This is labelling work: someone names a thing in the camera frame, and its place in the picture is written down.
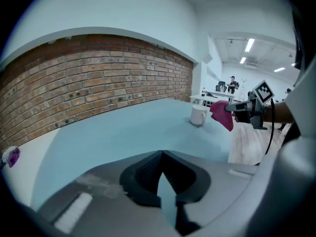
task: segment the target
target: pink cloth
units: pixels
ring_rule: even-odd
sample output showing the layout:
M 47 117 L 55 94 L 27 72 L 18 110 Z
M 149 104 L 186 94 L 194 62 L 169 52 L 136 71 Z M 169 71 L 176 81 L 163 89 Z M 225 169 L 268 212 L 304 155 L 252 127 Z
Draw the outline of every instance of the pink cloth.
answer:
M 213 113 L 211 117 L 214 120 L 220 122 L 229 132 L 231 132 L 234 127 L 233 117 L 231 112 L 225 111 L 225 106 L 227 105 L 229 105 L 228 101 L 220 100 L 213 103 L 209 111 Z

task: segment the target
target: forearm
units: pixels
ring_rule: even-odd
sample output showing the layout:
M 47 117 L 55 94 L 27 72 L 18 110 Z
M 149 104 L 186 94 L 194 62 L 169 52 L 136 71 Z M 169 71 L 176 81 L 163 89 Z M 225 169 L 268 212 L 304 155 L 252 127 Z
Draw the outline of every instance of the forearm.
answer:
M 293 123 L 294 118 L 285 102 L 275 103 L 275 123 Z M 272 122 L 272 106 L 268 105 L 263 111 L 263 121 Z

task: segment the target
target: wooden floor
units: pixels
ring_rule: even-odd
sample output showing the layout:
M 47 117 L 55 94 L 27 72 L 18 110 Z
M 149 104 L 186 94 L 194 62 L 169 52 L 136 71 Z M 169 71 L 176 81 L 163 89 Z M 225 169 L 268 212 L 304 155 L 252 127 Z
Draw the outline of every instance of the wooden floor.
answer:
M 228 162 L 255 165 L 259 163 L 265 154 L 271 136 L 271 123 L 264 123 L 268 130 L 253 129 L 251 124 L 237 123 L 234 121 L 233 143 Z M 275 124 L 273 139 L 269 148 L 269 154 L 276 154 L 280 149 L 284 136 L 288 131 L 287 125 L 282 133 L 277 131 L 281 124 Z

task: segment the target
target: white mug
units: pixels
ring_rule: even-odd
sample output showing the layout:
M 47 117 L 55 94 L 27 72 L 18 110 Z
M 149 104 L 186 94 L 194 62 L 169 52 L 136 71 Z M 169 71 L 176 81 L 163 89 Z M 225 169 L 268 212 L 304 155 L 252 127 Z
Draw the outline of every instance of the white mug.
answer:
M 193 105 L 190 121 L 194 125 L 204 125 L 209 107 Z

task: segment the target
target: fluorescent light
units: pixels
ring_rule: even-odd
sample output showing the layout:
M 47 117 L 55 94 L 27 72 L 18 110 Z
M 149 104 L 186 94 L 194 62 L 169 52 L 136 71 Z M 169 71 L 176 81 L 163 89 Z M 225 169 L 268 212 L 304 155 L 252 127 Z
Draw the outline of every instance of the fluorescent light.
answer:
M 242 57 L 240 64 L 243 64 L 245 62 L 246 57 Z
M 279 68 L 279 69 L 276 69 L 275 72 L 279 72 L 281 70 L 284 70 L 285 68 Z
M 252 47 L 254 41 L 255 41 L 255 39 L 249 39 L 248 44 L 247 44 L 247 46 L 246 46 L 245 52 L 249 52 L 249 51 L 250 51 L 250 49 L 251 49 L 251 47 Z

